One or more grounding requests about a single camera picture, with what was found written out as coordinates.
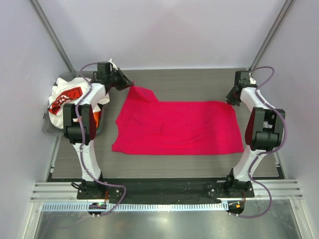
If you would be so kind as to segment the white t shirt red print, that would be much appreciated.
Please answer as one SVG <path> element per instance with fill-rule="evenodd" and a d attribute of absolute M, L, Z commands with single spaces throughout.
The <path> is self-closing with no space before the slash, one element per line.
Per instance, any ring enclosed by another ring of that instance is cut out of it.
<path fill-rule="evenodd" d="M 47 108 L 50 121 L 55 127 L 63 129 L 63 106 L 67 103 L 74 103 L 88 89 L 88 82 L 82 77 L 75 77 L 69 82 L 60 77 L 57 79 L 56 85 L 52 87 L 51 96 L 48 98 L 49 106 Z M 98 103 L 93 108 L 93 113 L 101 111 L 98 104 L 105 105 L 109 102 L 109 93 L 105 93 L 99 98 Z"/>

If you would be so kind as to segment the pink t shirt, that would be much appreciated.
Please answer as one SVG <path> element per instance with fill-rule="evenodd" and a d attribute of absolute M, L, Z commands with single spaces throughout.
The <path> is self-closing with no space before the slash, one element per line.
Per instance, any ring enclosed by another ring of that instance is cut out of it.
<path fill-rule="evenodd" d="M 153 91 L 132 86 L 116 125 L 113 152 L 225 155 L 244 151 L 236 113 L 224 102 L 159 101 Z"/>

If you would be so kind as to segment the clear plastic bin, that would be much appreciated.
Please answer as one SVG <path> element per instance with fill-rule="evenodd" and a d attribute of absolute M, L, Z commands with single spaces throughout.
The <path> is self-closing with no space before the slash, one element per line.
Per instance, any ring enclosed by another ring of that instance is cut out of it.
<path fill-rule="evenodd" d="M 61 77 L 62 79 L 66 80 L 67 82 L 69 82 L 73 78 L 78 77 L 78 76 L 80 76 L 78 72 L 75 72 L 75 73 L 65 72 L 65 73 L 62 73 L 59 77 Z M 105 109 L 107 108 L 107 105 L 98 104 L 98 106 L 101 109 L 101 113 L 100 113 L 99 126 L 97 127 L 96 134 L 100 134 L 102 132 L 103 121 L 104 121 L 104 113 L 105 113 Z M 44 115 L 43 115 L 42 132 L 45 135 L 57 136 L 57 135 L 63 134 L 63 129 L 59 129 L 59 128 L 55 127 L 50 121 L 49 113 L 45 112 Z"/>

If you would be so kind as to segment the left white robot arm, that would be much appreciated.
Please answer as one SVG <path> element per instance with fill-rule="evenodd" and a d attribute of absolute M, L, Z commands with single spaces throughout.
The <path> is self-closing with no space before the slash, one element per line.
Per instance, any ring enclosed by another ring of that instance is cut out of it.
<path fill-rule="evenodd" d="M 103 182 L 94 150 L 97 130 L 93 109 L 112 88 L 121 91 L 134 83 L 112 60 L 97 62 L 95 65 L 97 70 L 93 72 L 92 80 L 83 75 L 83 70 L 79 72 L 88 88 L 75 102 L 63 106 L 63 132 L 76 150 L 80 161 L 82 181 L 78 190 L 89 192 L 94 198 L 100 199 L 105 195 L 107 185 Z"/>

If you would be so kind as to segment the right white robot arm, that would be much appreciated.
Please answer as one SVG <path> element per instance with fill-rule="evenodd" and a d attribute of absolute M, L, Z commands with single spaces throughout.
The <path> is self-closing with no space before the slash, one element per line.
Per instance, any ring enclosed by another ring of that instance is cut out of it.
<path fill-rule="evenodd" d="M 230 197 L 252 191 L 252 176 L 261 160 L 280 149 L 286 141 L 286 113 L 271 105 L 260 88 L 250 71 L 236 71 L 234 86 L 226 96 L 228 104 L 244 103 L 251 113 L 245 131 L 244 153 L 222 184 Z"/>

